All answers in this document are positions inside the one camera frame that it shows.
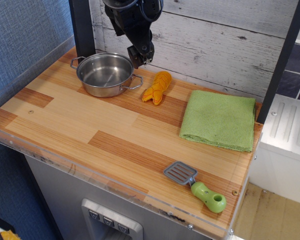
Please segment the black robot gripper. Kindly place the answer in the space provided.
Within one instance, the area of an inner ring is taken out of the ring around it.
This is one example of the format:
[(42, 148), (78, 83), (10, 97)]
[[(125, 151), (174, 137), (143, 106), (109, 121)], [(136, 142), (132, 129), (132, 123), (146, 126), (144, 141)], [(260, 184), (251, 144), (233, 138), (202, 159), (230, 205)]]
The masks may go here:
[(152, 43), (152, 22), (155, 21), (154, 4), (105, 5), (106, 15), (117, 36), (125, 35), (131, 42), (127, 48), (133, 68), (150, 64), (154, 56)]

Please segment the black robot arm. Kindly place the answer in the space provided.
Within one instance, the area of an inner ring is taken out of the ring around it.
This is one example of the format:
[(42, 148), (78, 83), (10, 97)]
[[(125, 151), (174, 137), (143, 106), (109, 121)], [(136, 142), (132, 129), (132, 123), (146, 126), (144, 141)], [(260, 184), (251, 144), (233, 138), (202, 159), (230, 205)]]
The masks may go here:
[(155, 47), (151, 24), (158, 20), (162, 0), (105, 0), (104, 9), (117, 36), (125, 35), (132, 43), (127, 52), (132, 65), (138, 69), (152, 62)]

